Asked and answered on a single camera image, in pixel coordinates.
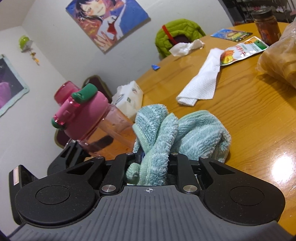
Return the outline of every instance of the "fluffy towel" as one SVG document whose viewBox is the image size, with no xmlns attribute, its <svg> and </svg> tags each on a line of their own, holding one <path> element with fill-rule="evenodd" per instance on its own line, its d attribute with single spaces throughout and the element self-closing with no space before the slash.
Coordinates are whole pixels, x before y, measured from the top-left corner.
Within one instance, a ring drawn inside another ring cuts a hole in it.
<svg viewBox="0 0 296 241">
<path fill-rule="evenodd" d="M 231 136 L 217 117 L 207 110 L 200 110 L 182 117 L 171 152 L 198 160 L 207 155 L 225 162 L 229 152 Z"/>
<path fill-rule="evenodd" d="M 140 145 L 145 152 L 141 165 L 133 163 L 126 172 L 128 182 L 134 185 L 164 185 L 170 152 L 193 160 L 207 155 L 225 162 L 231 142 L 228 131 L 208 111 L 197 111 L 178 120 L 160 104 L 140 109 L 133 130 L 137 135 L 134 152 Z"/>
</svg>

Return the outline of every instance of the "crosshair marking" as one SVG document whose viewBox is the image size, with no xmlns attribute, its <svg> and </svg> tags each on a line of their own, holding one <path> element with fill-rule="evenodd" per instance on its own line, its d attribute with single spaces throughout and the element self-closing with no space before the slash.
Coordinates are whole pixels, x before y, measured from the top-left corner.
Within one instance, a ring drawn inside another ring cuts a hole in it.
<svg viewBox="0 0 296 241">
<path fill-rule="evenodd" d="M 154 191 L 154 189 L 152 189 L 152 188 L 147 188 L 145 191 L 151 193 L 151 192 Z"/>
</svg>

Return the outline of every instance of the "small blue object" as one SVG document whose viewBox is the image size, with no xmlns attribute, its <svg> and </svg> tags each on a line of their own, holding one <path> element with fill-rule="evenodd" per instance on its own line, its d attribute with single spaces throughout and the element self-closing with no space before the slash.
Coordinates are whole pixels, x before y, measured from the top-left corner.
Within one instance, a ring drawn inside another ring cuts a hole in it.
<svg viewBox="0 0 296 241">
<path fill-rule="evenodd" d="M 160 69 L 160 67 L 157 66 L 156 64 L 153 64 L 151 67 L 152 67 L 152 69 L 155 70 L 155 71 L 158 70 L 158 69 Z"/>
</svg>

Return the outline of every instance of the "snack package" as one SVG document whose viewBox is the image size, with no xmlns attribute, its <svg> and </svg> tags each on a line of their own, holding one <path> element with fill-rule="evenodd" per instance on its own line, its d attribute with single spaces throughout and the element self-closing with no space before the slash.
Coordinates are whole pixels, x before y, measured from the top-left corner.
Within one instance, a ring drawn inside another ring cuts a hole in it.
<svg viewBox="0 0 296 241">
<path fill-rule="evenodd" d="M 212 37 L 231 40 L 235 42 L 242 41 L 243 39 L 247 38 L 248 36 L 252 35 L 253 33 L 244 32 L 244 31 L 236 31 L 232 29 L 221 29 L 218 32 L 212 34 Z"/>
<path fill-rule="evenodd" d="M 296 21 L 259 58 L 257 69 L 296 88 Z"/>
<path fill-rule="evenodd" d="M 243 43 L 225 49 L 221 55 L 221 66 L 243 60 L 268 48 L 268 45 L 257 37 L 252 37 Z"/>
</svg>

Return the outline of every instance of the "bottle cap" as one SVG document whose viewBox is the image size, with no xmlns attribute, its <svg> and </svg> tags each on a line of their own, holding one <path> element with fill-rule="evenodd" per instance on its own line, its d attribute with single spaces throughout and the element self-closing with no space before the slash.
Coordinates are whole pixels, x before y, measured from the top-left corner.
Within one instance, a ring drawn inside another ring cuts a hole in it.
<svg viewBox="0 0 296 241">
<path fill-rule="evenodd" d="M 264 9 L 253 11 L 251 13 L 251 15 L 254 19 L 264 19 L 264 18 L 269 18 L 269 17 L 273 16 L 274 14 L 273 14 L 271 8 L 267 7 Z"/>
</svg>

